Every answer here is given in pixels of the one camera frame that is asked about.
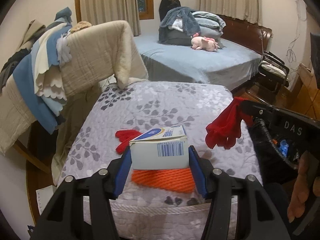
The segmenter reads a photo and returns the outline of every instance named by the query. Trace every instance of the pink stuffed animal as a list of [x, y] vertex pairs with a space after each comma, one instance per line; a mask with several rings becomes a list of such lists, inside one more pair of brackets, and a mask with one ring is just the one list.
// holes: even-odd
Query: pink stuffed animal
[[220, 48], [218, 43], [212, 38], [206, 38], [199, 36], [199, 33], [193, 35], [193, 39], [191, 40], [192, 49], [201, 50], [204, 49], [206, 51], [218, 51]]

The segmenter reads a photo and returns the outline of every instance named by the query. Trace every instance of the blue bed sheet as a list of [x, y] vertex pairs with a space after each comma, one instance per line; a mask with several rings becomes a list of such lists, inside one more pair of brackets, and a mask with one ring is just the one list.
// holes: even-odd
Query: blue bed sheet
[[151, 81], [217, 84], [232, 90], [258, 72], [261, 55], [221, 39], [217, 52], [158, 43], [158, 35], [135, 37]]

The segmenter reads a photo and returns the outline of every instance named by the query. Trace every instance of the bed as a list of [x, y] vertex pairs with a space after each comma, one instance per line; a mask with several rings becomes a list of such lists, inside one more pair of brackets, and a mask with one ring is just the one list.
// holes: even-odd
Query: bed
[[262, 47], [267, 50], [271, 29], [220, 16], [227, 24], [217, 52], [192, 50], [191, 46], [158, 43], [158, 34], [134, 38], [151, 81], [217, 84], [229, 90], [258, 72]]
[[[199, 155], [229, 175], [255, 175], [261, 182], [258, 161], [246, 125], [230, 150], [209, 149], [205, 127], [232, 101], [223, 86], [180, 82], [137, 82], [124, 90], [110, 84], [102, 93], [69, 152], [59, 184], [67, 175], [91, 176], [119, 158], [115, 149], [117, 130], [184, 125], [191, 145]], [[110, 201], [119, 235], [128, 239], [200, 239], [210, 203], [196, 192], [170, 192], [138, 186], [131, 181]], [[84, 219], [90, 223], [89, 199], [84, 199]], [[237, 198], [232, 199], [229, 239], [236, 229]]]
[[151, 81], [217, 84], [232, 90], [258, 72], [261, 55], [221, 39], [217, 52], [158, 43], [158, 35], [135, 37]]

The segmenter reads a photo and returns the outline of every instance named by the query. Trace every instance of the hand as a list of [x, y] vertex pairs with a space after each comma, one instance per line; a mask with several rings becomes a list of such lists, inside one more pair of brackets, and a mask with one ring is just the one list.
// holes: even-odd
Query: hand
[[[299, 161], [298, 177], [293, 187], [291, 201], [288, 207], [288, 219], [291, 223], [295, 218], [299, 218], [305, 211], [305, 202], [309, 197], [307, 183], [307, 171], [309, 168], [309, 153], [304, 153]], [[320, 177], [313, 183], [313, 193], [320, 196]]]

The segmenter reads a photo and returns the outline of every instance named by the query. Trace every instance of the blue label on box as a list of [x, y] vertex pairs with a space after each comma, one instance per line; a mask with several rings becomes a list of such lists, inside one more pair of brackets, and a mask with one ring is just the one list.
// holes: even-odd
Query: blue label on box
[[134, 141], [155, 136], [155, 135], [157, 135], [157, 134], [159, 134], [159, 133], [161, 133], [163, 131], [164, 131], [164, 129], [161, 129], [161, 128], [151, 129], [150, 131], [148, 131], [148, 132], [142, 134], [141, 136], [139, 136], [138, 138], [135, 138]]

